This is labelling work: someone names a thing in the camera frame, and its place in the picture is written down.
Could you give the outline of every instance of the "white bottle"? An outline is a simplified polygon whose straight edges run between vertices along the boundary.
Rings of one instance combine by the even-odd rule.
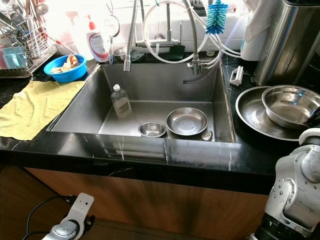
[[[116,115],[123,119],[131,114],[131,106],[126,90],[121,89],[119,84],[113,86],[114,93],[111,94],[111,101]]]
[[[106,32],[100,32],[97,29],[96,24],[91,21],[90,15],[88,15],[88,18],[90,20],[90,32],[86,34],[86,40],[90,51],[97,62],[105,63],[109,60],[110,36]]]

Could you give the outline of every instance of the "kitchen sink basin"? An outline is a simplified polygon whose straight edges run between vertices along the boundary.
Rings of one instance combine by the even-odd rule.
[[[117,117],[110,99],[115,84],[128,91],[132,114],[126,118]],[[213,132],[212,141],[234,142],[221,67],[193,75],[184,63],[133,64],[131,72],[124,72],[120,63],[101,64],[48,131],[141,137],[140,124],[155,121],[166,125],[168,114],[182,107],[196,108],[206,114],[207,130]],[[201,134],[180,136],[168,128],[164,137],[201,140]]]

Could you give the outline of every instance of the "large metal basin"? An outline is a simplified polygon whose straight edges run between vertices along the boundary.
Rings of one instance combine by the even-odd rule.
[[[166,125],[170,112],[191,107],[206,114],[212,141],[235,140],[220,67],[194,76],[185,64],[139,63],[133,64],[129,73],[123,72],[122,64],[103,64],[88,78],[48,131],[140,137],[140,124]],[[128,91],[132,115],[127,118],[118,118],[113,108],[110,95],[114,84]],[[167,129],[165,138],[200,140],[201,134],[183,137]]]

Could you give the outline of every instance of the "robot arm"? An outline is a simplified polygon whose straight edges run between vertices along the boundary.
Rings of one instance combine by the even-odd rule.
[[[266,214],[248,239],[304,239],[320,222],[320,128],[303,132],[299,143],[276,163]]]
[[[80,193],[72,205],[68,215],[52,227],[42,240],[77,240],[85,231],[85,219],[94,202],[94,197]]]

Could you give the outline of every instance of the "yellow towel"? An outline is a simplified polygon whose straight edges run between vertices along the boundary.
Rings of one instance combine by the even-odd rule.
[[[0,109],[0,136],[32,140],[68,106],[84,84],[30,81]]]

